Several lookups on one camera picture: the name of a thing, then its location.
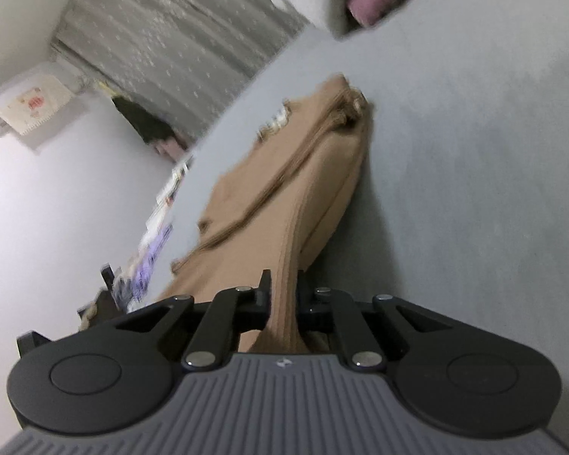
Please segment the tan knit sweater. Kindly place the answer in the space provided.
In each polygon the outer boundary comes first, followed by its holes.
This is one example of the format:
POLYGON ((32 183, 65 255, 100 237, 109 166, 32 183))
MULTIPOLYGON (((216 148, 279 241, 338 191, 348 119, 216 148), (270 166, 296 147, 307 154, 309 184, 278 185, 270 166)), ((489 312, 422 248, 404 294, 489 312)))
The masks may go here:
POLYGON ((263 330, 244 336, 244 352, 308 351, 297 325, 297 275, 335 232, 370 138, 368 102, 342 75, 284 108, 284 126, 264 130, 247 157, 215 183, 198 221, 197 245, 172 263, 161 295, 211 301, 270 271, 270 315, 263 330))

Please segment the lilac garment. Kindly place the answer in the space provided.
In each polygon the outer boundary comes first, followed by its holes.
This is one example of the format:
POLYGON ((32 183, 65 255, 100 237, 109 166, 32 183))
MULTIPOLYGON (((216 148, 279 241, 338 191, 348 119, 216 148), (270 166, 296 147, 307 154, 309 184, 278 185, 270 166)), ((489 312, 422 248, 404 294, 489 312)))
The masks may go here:
POLYGON ((112 296, 118 308, 130 312, 140 307, 147 296, 156 261, 172 232, 172 224, 149 231, 137 253, 120 268, 115 277, 112 296))

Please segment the pink hanging garment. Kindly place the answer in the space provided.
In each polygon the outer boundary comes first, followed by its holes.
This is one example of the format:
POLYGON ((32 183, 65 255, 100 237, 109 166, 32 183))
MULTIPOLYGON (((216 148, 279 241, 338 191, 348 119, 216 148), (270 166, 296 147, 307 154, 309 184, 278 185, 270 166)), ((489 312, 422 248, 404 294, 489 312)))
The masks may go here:
POLYGON ((168 139, 156 140, 152 143, 152 146, 159 155, 173 163, 179 162, 188 154, 187 145, 174 136, 170 136, 168 139))

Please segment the dark hanging garment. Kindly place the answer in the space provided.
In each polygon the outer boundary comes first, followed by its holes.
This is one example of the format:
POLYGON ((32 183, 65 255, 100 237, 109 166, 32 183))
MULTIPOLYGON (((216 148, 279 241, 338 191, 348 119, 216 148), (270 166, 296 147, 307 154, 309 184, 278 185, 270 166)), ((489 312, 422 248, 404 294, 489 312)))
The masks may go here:
POLYGON ((136 102, 128 100, 127 97, 112 97, 112 103, 138 133, 143 143, 150 145, 158 141, 168 140, 173 136, 173 130, 169 124, 136 102))

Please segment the grey star curtain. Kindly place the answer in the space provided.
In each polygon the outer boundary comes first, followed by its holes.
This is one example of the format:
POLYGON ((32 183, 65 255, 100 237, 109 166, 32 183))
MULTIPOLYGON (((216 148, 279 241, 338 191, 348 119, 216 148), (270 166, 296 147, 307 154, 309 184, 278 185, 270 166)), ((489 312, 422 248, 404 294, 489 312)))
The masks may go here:
POLYGON ((196 141, 305 25, 271 0, 69 0, 52 47, 196 141))

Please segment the white wall air conditioner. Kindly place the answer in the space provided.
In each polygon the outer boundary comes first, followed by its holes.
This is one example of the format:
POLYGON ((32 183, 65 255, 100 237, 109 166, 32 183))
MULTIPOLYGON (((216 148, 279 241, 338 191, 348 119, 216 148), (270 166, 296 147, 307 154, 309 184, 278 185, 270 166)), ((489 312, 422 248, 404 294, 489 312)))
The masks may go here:
POLYGON ((75 93, 57 76, 36 73, 0 91, 0 137, 24 137, 62 110, 75 93))

